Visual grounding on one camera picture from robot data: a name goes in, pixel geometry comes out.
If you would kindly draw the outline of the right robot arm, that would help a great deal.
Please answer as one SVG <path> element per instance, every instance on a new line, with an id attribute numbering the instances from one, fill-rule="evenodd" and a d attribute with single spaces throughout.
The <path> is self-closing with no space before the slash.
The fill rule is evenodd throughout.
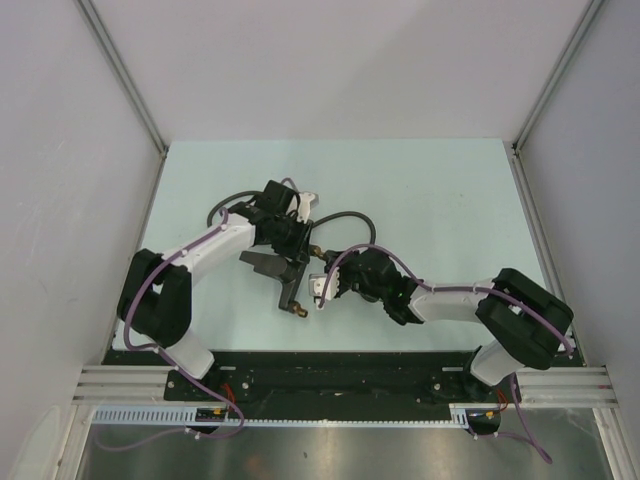
<path id="1" fill-rule="evenodd" d="M 523 368 L 545 371 L 575 348 L 567 337 L 574 313 L 559 298 L 513 268 L 468 284 L 419 278 L 400 258 L 374 244 L 321 254 L 323 273 L 309 278 L 317 308 L 347 292 L 381 303 L 397 324 L 456 321 L 483 325 L 491 334 L 461 376 L 463 393 L 484 401 L 506 377 Z"/>

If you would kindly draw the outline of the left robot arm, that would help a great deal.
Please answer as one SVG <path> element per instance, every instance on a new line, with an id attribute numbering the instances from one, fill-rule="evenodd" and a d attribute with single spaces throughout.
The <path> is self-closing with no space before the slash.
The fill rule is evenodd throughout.
<path id="1" fill-rule="evenodd" d="M 145 336 L 144 349 L 186 373 L 191 393 L 202 400 L 214 397 L 221 376 L 211 369 L 213 353 L 191 328 L 194 287 L 221 262 L 238 257 L 280 282 L 279 309 L 306 317 L 296 296 L 310 261 L 311 211 L 318 201 L 312 192 L 269 181 L 251 200 L 222 208 L 220 222 L 196 239 L 164 253 L 138 251 L 117 305 L 126 348 L 138 348 L 131 332 Z"/>

